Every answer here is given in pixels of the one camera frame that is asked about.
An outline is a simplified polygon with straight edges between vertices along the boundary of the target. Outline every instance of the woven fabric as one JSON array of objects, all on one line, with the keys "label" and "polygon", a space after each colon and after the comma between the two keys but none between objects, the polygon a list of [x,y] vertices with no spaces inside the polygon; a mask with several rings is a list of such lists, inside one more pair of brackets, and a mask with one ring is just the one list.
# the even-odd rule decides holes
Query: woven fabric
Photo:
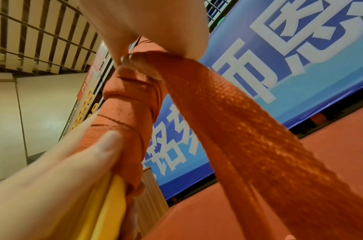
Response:
[{"label": "woven fabric", "polygon": [[233,84],[196,61],[159,50],[144,41],[135,51],[144,52],[163,81],[118,68],[80,149],[105,131],[120,131],[125,150],[114,172],[138,186],[165,83],[200,140],[246,239],[274,239],[255,188],[299,240],[363,240],[363,199],[346,183]]}]

